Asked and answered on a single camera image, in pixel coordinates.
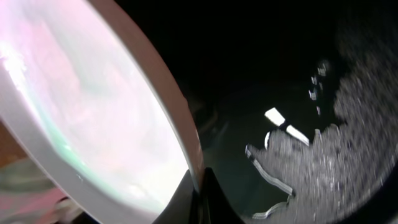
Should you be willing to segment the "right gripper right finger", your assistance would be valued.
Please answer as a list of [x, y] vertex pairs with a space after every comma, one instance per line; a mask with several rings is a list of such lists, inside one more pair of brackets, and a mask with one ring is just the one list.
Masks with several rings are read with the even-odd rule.
[[215, 173], [209, 167], [205, 169], [201, 191], [203, 223], [205, 224], [244, 224], [229, 204]]

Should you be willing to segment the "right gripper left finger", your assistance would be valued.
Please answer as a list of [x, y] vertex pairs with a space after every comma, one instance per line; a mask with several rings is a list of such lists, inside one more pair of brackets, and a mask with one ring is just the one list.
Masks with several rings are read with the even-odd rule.
[[153, 224], [198, 224], [198, 195], [186, 171], [164, 211]]

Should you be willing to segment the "white plate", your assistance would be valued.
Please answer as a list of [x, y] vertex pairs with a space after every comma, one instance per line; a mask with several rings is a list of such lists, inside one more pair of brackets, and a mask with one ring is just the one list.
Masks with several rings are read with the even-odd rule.
[[203, 156], [173, 75], [114, 1], [1, 0], [1, 121], [100, 223], [153, 223]]

